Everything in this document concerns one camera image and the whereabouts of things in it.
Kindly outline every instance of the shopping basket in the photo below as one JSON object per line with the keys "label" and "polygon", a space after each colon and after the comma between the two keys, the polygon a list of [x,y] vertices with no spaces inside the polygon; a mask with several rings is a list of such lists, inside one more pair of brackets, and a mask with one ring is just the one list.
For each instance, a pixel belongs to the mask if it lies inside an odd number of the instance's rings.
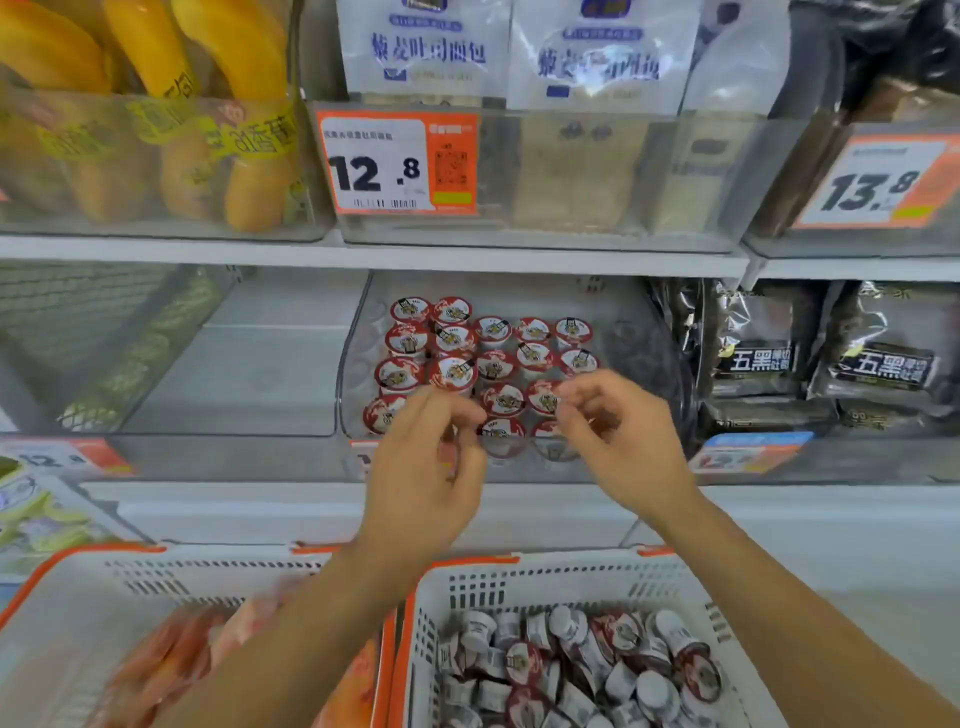
{"label": "shopping basket", "polygon": [[407,599],[390,699],[389,728],[439,728],[438,637],[468,609],[537,612],[558,604],[588,612],[670,608],[710,645],[725,676],[724,728],[787,728],[736,636],[686,564],[670,549],[558,551],[435,565]]}
{"label": "shopping basket", "polygon": [[[130,649],[178,605],[237,607],[336,547],[89,546],[41,565],[0,614],[0,725],[84,728]],[[383,627],[373,728],[386,723],[396,615]]]}

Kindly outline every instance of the forearm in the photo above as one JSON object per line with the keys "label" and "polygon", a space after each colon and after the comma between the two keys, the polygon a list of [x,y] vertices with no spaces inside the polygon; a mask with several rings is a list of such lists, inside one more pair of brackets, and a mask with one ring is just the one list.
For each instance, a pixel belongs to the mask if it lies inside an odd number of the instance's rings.
{"label": "forearm", "polygon": [[156,728],[309,728],[416,577],[345,546]]}
{"label": "forearm", "polygon": [[960,726],[960,713],[697,491],[652,523],[720,607],[792,728]]}

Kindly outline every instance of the price tag reading 13.8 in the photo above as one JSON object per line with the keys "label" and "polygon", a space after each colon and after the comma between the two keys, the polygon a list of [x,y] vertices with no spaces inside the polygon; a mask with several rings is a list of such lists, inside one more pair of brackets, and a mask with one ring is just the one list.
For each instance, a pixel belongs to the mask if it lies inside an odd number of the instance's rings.
{"label": "price tag reading 13.8", "polygon": [[476,114],[318,109],[341,214],[476,214]]}
{"label": "price tag reading 13.8", "polygon": [[960,186],[960,136],[857,136],[793,227],[924,228]]}

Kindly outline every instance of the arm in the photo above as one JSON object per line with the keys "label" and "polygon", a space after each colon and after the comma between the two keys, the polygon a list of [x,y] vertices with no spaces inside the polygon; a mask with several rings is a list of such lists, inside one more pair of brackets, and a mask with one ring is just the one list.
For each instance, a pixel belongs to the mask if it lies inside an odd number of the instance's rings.
{"label": "arm", "polygon": [[[484,417],[475,402],[432,387],[409,399],[377,448],[353,542],[156,728],[309,728],[364,642],[476,513],[487,454],[475,430]],[[451,423],[459,425],[452,484],[437,454]]]}
{"label": "arm", "polygon": [[700,493],[666,402],[613,372],[577,377],[558,394],[564,434],[597,482],[700,579],[793,728],[960,727],[949,702]]}

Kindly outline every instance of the basket full of cups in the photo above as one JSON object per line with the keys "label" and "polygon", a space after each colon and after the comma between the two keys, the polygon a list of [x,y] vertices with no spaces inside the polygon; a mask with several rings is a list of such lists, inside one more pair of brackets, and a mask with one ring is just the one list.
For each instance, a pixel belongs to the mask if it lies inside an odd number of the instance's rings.
{"label": "basket full of cups", "polygon": [[478,429],[494,464],[533,442],[549,464],[576,453],[555,419],[561,381],[601,367],[591,322],[577,316],[511,318],[475,312],[465,298],[431,303],[408,296],[390,306],[383,359],[373,368],[376,396],[364,408],[368,434],[386,433],[396,412],[424,384],[475,398],[487,413]]}
{"label": "basket full of cups", "polygon": [[407,601],[390,728],[785,726],[672,552],[438,565]]}

